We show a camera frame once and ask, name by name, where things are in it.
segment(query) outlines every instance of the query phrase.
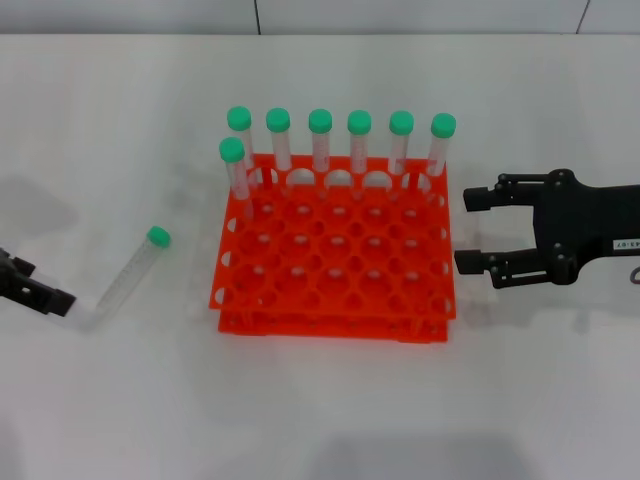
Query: centrifuge tube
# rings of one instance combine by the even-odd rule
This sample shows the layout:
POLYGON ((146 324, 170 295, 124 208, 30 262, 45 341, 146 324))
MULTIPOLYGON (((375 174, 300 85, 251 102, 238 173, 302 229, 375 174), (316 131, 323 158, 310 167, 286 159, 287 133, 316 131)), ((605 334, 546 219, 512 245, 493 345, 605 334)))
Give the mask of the centrifuge tube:
POLYGON ((227 112, 229 128, 238 135, 244 145, 244 166, 253 168, 253 141, 251 140, 251 112, 246 107, 233 107, 227 112))
POLYGON ((402 175, 404 162, 407 159, 409 135, 413 131, 413 115, 404 110, 394 112, 389 119, 391 130, 391 154, 389 155, 389 173, 402 175))
POLYGON ((273 154, 276 168, 281 172, 291 170, 291 150, 289 149, 289 112, 284 108, 272 108, 267 112, 267 128, 271 131, 273 154))
POLYGON ((329 131, 331 113, 319 108, 309 114, 309 130, 313 149, 313 169, 316 172, 329 170, 329 131))
POLYGON ((371 131, 371 115, 364 110, 354 110, 349 114, 347 128, 351 133, 351 172, 367 171, 367 135, 371 131))
POLYGON ((431 149, 429 150, 429 174, 442 175, 447 161, 449 141, 456 131, 456 119, 448 113, 439 113, 431 122, 431 149))
POLYGON ((170 244, 169 232, 161 227, 151 227, 142 245, 102 295, 94 312, 96 321, 114 314, 120 308, 151 268, 153 262, 170 244))

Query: green cap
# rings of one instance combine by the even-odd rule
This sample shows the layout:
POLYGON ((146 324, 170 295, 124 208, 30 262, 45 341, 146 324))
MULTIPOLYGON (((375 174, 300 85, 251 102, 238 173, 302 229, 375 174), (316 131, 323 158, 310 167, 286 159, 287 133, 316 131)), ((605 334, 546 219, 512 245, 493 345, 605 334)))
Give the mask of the green cap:
POLYGON ((227 163, 236 163, 244 158, 244 145, 236 137, 227 137, 220 142, 220 157, 227 163))
POLYGON ((396 135, 409 135, 413 132, 413 115, 406 110, 393 112, 389 119, 389 130, 396 135))
POLYGON ((456 131, 456 119, 449 113, 439 113, 431 122, 431 133, 438 138, 451 138, 456 131))
POLYGON ((327 110, 318 108, 309 114, 309 130, 313 133, 328 133, 331 126, 331 114, 327 110))
POLYGON ((349 114, 347 128, 354 135, 366 135, 371 130, 371 115, 364 110, 354 110, 349 114))
POLYGON ((147 232, 147 238, 156 247, 167 248, 171 245, 171 235, 162 227, 151 227, 147 232))
POLYGON ((229 128, 242 132, 251 126, 251 112, 247 107, 233 107, 227 112, 229 128))
POLYGON ((267 128, 273 133, 286 132, 290 126, 289 112, 284 108, 272 108, 267 112, 267 128))

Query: label sticker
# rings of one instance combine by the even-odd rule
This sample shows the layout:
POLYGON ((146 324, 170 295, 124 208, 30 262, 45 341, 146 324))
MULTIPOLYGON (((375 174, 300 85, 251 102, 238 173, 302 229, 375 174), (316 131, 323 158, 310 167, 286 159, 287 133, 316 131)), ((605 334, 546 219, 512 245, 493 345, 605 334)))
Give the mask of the label sticker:
POLYGON ((613 250, 639 250, 640 238, 628 238, 626 240, 614 240, 613 250))

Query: orange test tube rack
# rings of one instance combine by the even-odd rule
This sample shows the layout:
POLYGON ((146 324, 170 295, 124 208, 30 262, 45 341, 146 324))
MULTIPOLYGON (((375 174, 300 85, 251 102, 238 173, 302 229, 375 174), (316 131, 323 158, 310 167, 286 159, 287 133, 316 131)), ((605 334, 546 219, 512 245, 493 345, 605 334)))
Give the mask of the orange test tube rack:
POLYGON ((446 169, 421 178, 426 160, 407 159, 390 186, 367 186, 388 175, 387 158, 369 157, 351 185, 325 186, 347 176, 349 157, 332 156, 322 173, 311 155, 292 155, 288 172, 272 154, 254 163, 252 216, 231 193, 227 204, 209 304, 220 332, 446 342, 455 318, 446 169), (313 183, 287 184, 299 169, 313 183))

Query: white tabletop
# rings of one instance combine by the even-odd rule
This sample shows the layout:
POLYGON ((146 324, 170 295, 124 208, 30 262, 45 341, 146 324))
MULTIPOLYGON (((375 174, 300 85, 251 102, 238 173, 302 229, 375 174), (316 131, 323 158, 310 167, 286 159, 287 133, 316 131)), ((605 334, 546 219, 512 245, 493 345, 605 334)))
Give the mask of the white tabletop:
POLYGON ((456 246, 533 245, 526 208, 467 214, 462 189, 563 166, 640 182, 640 38, 0 38, 0 240, 78 296, 66 319, 0 299, 3 480, 601 480, 637 477, 640 259, 575 285, 494 291, 457 277, 448 344, 224 336, 206 308, 235 104, 368 109, 370 152, 437 112, 456 246), (174 245, 117 316, 72 328, 161 224, 174 245))

